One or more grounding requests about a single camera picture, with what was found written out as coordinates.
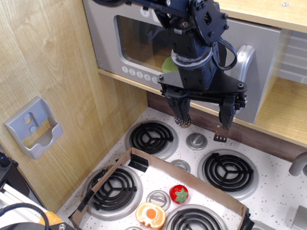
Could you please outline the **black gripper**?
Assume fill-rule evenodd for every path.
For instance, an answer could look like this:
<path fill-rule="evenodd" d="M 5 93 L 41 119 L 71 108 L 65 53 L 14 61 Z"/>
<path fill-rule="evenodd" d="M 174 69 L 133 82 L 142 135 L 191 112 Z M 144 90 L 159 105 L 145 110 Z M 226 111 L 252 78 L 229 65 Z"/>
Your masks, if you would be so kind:
<path fill-rule="evenodd" d="M 224 73 L 219 66 L 219 54 L 207 51 L 198 58 L 176 52 L 171 60 L 177 71 L 158 76 L 161 93 L 179 119 L 189 115 L 190 101 L 218 104 L 219 119 L 224 129 L 229 129 L 237 110 L 246 107 L 247 85 Z"/>

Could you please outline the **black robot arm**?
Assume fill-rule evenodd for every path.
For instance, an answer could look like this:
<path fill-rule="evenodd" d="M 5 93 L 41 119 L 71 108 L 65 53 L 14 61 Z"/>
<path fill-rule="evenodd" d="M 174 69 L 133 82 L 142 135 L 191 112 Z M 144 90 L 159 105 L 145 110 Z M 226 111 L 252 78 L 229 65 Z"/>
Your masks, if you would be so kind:
<path fill-rule="evenodd" d="M 226 74 L 235 48 L 222 38 L 227 14 L 213 0 L 89 0 L 86 18 L 98 67 L 159 88 L 176 119 L 191 101 L 219 105 L 229 129 L 245 107 L 247 85 Z"/>

